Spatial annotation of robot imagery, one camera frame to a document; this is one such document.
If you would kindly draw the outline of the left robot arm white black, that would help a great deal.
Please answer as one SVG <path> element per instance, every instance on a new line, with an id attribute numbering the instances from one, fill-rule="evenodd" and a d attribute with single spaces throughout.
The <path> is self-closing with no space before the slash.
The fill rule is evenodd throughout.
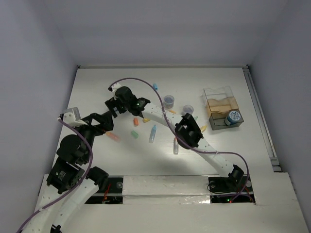
<path id="1" fill-rule="evenodd" d="M 107 188 L 108 173 L 92 166 L 94 139 L 113 130 L 110 111 L 81 118 L 74 107 L 58 121 L 73 134 L 65 136 L 56 151 L 35 212 L 18 229 L 19 233 L 64 233 L 85 202 Z"/>

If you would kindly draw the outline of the blue highlighter marker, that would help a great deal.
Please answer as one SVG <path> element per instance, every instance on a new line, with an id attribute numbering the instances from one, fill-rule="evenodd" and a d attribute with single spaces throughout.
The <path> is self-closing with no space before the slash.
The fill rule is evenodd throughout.
<path id="1" fill-rule="evenodd" d="M 156 130 L 157 130 L 157 127 L 156 127 L 156 125 L 154 125 L 152 127 L 152 129 L 151 129 L 151 132 L 150 132 L 149 143 L 153 143 L 154 142 L 155 135 L 156 135 Z"/>

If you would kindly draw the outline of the red-orange highlighter marker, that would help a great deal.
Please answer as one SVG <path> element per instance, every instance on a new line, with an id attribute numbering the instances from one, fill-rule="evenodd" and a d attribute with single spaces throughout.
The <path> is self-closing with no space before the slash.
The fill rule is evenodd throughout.
<path id="1" fill-rule="evenodd" d="M 173 140 L 173 153 L 175 155 L 177 155 L 179 153 L 179 147 L 178 147 L 178 140 L 177 138 L 175 137 L 174 140 Z"/>

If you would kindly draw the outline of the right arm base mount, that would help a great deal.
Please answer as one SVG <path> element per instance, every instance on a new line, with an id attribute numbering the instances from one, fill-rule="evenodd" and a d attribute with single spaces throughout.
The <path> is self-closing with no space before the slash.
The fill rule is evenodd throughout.
<path id="1" fill-rule="evenodd" d="M 238 186 L 230 183 L 228 178 L 209 177 L 207 190 L 211 203 L 255 203 L 251 178 L 245 175 Z"/>

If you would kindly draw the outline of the clear jar purple lid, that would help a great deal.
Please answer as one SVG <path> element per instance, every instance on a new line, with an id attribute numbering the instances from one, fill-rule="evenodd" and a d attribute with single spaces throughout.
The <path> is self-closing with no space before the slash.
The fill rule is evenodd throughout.
<path id="1" fill-rule="evenodd" d="M 174 97 L 172 95 L 166 95 L 163 99 L 163 104 L 166 109 L 172 109 L 174 106 Z"/>

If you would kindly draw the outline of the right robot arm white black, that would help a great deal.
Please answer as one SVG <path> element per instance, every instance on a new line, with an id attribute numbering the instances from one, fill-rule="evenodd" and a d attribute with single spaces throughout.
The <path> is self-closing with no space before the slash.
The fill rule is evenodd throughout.
<path id="1" fill-rule="evenodd" d="M 221 156 L 207 142 L 191 114 L 179 115 L 167 112 L 146 98 L 137 98 L 129 87 L 119 83 L 112 85 L 108 90 L 114 97 L 105 104 L 114 117 L 117 117 L 116 110 L 119 114 L 130 112 L 134 116 L 148 118 L 167 126 L 177 136 L 179 145 L 199 154 L 224 178 L 224 185 L 228 190 L 235 190 L 241 185 L 243 170 Z"/>

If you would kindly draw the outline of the blue patterned tape roll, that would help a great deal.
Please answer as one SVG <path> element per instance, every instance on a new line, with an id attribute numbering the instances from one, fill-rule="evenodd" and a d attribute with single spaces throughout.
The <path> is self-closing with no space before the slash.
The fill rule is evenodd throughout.
<path id="1" fill-rule="evenodd" d="M 241 120 L 241 118 L 242 116 L 238 110 L 232 110 L 227 114 L 225 118 L 225 124 L 227 126 L 237 124 Z"/>

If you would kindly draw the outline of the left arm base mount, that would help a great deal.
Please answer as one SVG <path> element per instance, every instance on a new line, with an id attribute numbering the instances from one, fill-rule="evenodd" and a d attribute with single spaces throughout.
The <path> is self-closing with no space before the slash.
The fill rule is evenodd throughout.
<path id="1" fill-rule="evenodd" d="M 123 176 L 111 176 L 105 190 L 91 196 L 86 204 L 123 204 Z"/>

